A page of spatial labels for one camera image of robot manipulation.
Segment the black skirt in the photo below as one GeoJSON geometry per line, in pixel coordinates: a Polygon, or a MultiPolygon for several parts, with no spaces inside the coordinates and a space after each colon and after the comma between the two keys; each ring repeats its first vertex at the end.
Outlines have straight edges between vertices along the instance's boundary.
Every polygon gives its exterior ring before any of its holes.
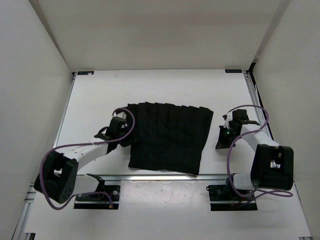
{"type": "Polygon", "coordinates": [[[170,103],[128,104],[135,126],[129,168],[198,175],[214,112],[170,103]]]}

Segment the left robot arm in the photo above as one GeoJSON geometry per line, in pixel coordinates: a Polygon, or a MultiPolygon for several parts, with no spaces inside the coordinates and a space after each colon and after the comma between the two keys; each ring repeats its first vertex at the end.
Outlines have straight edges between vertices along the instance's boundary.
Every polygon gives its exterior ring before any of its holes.
{"type": "Polygon", "coordinates": [[[134,143],[132,132],[135,124],[133,115],[123,116],[119,113],[93,140],[65,144],[63,148],[70,148],[67,152],[59,152],[59,146],[52,148],[41,160],[39,174],[33,184],[34,189],[44,195],[54,210],[62,210],[72,198],[80,195],[90,196],[93,200],[100,200],[104,195],[109,198],[101,177],[92,173],[78,176],[78,171],[90,162],[109,154],[118,145],[127,147],[134,143]]]}

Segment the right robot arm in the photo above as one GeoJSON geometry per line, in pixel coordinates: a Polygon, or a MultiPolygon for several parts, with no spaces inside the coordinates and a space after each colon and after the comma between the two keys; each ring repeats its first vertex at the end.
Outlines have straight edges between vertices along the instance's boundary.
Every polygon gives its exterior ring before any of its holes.
{"type": "Polygon", "coordinates": [[[250,120],[245,109],[223,115],[219,126],[216,150],[227,149],[227,179],[224,193],[230,200],[238,199],[243,191],[270,189],[288,191],[293,186],[294,151],[272,140],[260,124],[250,120]],[[251,170],[231,173],[230,157],[238,140],[244,140],[254,151],[251,170]]]}

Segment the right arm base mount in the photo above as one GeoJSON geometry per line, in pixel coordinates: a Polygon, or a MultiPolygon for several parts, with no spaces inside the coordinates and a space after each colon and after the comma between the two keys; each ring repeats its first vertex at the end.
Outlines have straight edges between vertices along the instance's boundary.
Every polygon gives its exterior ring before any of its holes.
{"type": "Polygon", "coordinates": [[[257,211],[254,195],[241,197],[232,189],[228,178],[226,180],[210,181],[206,190],[209,194],[210,210],[212,212],[257,211]]]}

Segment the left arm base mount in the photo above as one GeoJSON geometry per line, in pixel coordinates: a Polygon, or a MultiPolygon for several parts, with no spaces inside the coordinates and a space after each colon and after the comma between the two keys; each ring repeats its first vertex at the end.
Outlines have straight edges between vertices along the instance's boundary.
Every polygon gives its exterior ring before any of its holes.
{"type": "Polygon", "coordinates": [[[77,210],[118,210],[121,182],[88,173],[76,178],[73,208],[77,210]]]}

